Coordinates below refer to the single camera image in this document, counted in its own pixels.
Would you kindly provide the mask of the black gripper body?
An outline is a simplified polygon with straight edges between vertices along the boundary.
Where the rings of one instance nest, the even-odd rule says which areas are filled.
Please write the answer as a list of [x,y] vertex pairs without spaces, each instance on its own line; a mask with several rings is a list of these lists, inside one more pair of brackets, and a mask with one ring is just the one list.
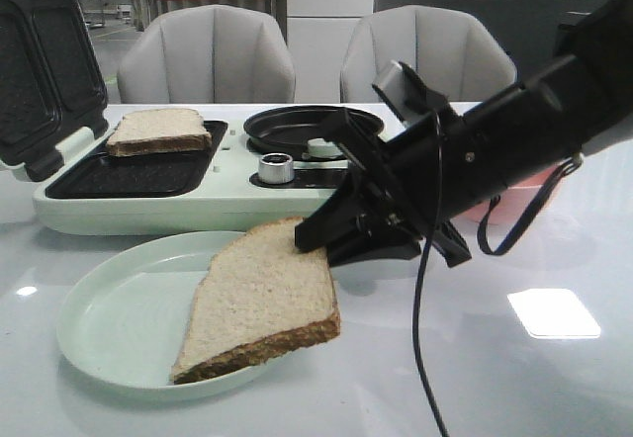
[[558,165],[494,248],[502,255],[580,167],[583,81],[582,63],[566,56],[464,114],[450,105],[391,140],[367,132],[344,108],[323,121],[324,137],[347,158],[347,172],[364,177],[389,231],[433,246],[456,266],[471,254],[454,217],[485,200],[495,208],[503,191]]

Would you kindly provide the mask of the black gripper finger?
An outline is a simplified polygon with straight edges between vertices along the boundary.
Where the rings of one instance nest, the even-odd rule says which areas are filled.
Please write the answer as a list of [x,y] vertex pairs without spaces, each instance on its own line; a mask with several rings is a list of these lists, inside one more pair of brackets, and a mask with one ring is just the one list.
[[330,242],[326,247],[330,266],[342,266],[371,260],[410,260],[421,253],[419,242],[401,231],[373,236],[351,234]]
[[302,252],[328,247],[337,252],[384,249],[389,228],[380,217],[358,172],[347,172],[332,196],[295,228],[295,245]]

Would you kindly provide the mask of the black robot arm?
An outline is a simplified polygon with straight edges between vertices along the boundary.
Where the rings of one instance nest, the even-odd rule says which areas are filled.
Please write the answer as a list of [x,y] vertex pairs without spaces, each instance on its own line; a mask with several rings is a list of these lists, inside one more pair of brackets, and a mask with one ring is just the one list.
[[497,206],[508,187],[549,169],[500,245],[479,228],[481,250],[500,256],[584,156],[631,137],[632,0],[608,0],[563,35],[545,67],[464,114],[401,61],[387,65],[373,87],[404,130],[383,141],[344,108],[324,119],[323,136],[349,169],[296,227],[297,248],[325,248],[339,265],[409,259],[427,239],[456,266],[470,251],[452,218],[480,202]]

